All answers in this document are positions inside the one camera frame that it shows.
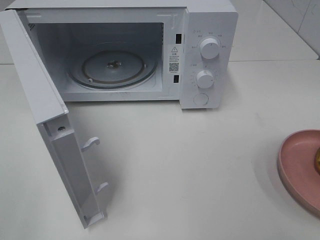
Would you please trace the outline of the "white microwave oven body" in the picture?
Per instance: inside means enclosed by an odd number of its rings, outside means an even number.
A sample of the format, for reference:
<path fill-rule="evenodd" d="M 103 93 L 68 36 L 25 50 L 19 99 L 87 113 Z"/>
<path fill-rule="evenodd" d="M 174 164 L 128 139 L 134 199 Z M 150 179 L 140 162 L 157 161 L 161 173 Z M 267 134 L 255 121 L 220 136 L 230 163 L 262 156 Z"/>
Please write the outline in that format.
<path fill-rule="evenodd" d="M 16 0 L 5 10 L 25 14 L 32 41 L 67 102 L 178 101 L 183 109 L 217 108 L 227 71 L 238 13 L 228 0 Z M 205 59 L 200 43 L 220 40 L 219 55 Z M 69 56 L 82 48 L 115 42 L 161 45 L 162 58 L 148 79 L 124 88 L 94 89 L 68 74 Z M 199 88 L 198 72 L 215 80 Z M 195 105 L 197 94 L 208 103 Z"/>

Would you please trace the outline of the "toy hamburger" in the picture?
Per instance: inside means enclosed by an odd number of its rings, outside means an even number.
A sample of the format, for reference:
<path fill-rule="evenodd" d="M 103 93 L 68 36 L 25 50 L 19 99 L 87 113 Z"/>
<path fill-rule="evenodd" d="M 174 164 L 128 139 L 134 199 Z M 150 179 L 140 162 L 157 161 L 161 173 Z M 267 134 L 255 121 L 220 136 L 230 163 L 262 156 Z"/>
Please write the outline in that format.
<path fill-rule="evenodd" d="M 320 174 L 320 148 L 317 149 L 314 157 L 314 168 Z"/>

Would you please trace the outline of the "white timer knob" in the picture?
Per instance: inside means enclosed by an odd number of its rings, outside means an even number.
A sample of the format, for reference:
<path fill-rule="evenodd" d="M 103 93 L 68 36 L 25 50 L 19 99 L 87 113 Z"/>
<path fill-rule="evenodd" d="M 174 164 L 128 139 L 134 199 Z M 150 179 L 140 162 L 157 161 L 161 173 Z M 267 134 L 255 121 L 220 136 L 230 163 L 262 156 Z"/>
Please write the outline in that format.
<path fill-rule="evenodd" d="M 214 85 L 215 76 L 209 70 L 202 70 L 196 75 L 197 86 L 201 89 L 208 89 Z"/>

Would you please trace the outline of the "upper white power knob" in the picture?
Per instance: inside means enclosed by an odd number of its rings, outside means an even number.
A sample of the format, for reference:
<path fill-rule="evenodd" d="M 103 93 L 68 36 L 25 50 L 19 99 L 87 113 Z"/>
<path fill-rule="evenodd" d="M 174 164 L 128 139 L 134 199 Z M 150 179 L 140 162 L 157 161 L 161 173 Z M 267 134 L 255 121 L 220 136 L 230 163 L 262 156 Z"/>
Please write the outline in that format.
<path fill-rule="evenodd" d="M 215 36 L 209 36 L 201 41 L 199 47 L 201 56 L 211 60 L 219 55 L 221 42 Z"/>

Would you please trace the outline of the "pink round plate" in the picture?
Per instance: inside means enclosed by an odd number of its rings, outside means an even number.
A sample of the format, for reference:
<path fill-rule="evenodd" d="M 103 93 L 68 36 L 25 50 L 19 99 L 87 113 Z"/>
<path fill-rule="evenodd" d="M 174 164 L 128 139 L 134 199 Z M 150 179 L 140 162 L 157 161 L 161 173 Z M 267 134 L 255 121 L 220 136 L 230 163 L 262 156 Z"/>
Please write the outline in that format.
<path fill-rule="evenodd" d="M 316 154 L 320 131 L 294 132 L 282 142 L 277 157 L 279 178 L 291 197 L 312 215 L 320 216 L 320 172 Z"/>

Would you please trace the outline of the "round white door button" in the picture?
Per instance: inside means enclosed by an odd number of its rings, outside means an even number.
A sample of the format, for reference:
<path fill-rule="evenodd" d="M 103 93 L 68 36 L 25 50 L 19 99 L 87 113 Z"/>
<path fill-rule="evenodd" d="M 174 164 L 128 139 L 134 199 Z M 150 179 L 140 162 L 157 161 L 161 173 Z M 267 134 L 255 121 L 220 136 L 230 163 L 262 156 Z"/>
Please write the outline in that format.
<path fill-rule="evenodd" d="M 205 93 L 199 93 L 193 98 L 193 102 L 197 106 L 205 106 L 209 101 L 209 97 Z"/>

